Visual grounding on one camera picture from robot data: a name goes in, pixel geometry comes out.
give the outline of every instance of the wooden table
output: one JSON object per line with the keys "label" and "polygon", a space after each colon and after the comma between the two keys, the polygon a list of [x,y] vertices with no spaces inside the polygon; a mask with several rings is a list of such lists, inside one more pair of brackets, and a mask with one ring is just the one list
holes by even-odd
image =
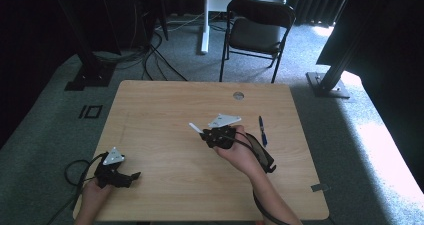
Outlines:
{"label": "wooden table", "polygon": [[126,155],[119,172],[142,175],[130,188],[115,189],[97,219],[261,220],[249,180],[188,125],[208,128],[219,113],[240,116],[238,124],[259,140],[261,115],[277,165],[268,175],[273,184],[301,219],[328,217],[323,192],[311,190],[320,182],[287,85],[123,81],[94,156],[117,147]]}

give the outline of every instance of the chair backrest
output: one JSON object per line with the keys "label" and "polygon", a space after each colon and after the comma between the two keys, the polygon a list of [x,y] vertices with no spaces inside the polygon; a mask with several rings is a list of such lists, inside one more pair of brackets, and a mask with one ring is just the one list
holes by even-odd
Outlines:
{"label": "chair backrest", "polygon": [[281,1],[232,0],[227,6],[227,13],[231,12],[256,23],[284,28],[291,28],[296,19],[293,8]]}

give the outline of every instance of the chair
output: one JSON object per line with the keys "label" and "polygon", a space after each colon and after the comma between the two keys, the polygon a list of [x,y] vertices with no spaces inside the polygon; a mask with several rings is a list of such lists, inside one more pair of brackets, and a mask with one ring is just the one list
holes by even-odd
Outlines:
{"label": "chair", "polygon": [[[231,27],[233,16],[237,19]],[[268,68],[277,59],[271,80],[274,83],[286,38],[295,19],[294,10],[281,1],[232,0],[227,6],[227,29],[219,81],[222,82],[224,63],[229,60],[231,52],[270,59],[272,62]]]}

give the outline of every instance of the person's left hand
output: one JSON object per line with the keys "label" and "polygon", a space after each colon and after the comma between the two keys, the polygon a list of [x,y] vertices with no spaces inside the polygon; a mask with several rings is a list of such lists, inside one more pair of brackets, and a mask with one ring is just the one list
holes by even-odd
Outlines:
{"label": "person's left hand", "polygon": [[100,188],[97,178],[88,182],[82,191],[81,208],[75,224],[91,224],[113,190],[112,185]]}

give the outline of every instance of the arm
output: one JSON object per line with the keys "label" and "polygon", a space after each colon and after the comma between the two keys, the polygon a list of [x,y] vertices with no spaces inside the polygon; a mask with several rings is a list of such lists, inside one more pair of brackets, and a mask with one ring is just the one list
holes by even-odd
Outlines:
{"label": "arm", "polygon": [[100,188],[97,178],[88,182],[82,191],[82,203],[80,211],[75,218],[75,225],[93,224],[102,205],[106,202],[113,186],[106,185]]}
{"label": "arm", "polygon": [[[249,144],[249,141],[241,135],[245,134],[243,126],[237,126],[236,131],[237,133],[235,138]],[[290,225],[302,224],[296,214],[281,198],[258,160],[248,148],[234,142],[230,149],[226,150],[214,147],[214,150],[219,156],[228,160],[235,168],[246,174],[252,184],[253,191],[257,199],[269,214]],[[270,221],[265,217],[264,221],[267,224],[270,223]]]}

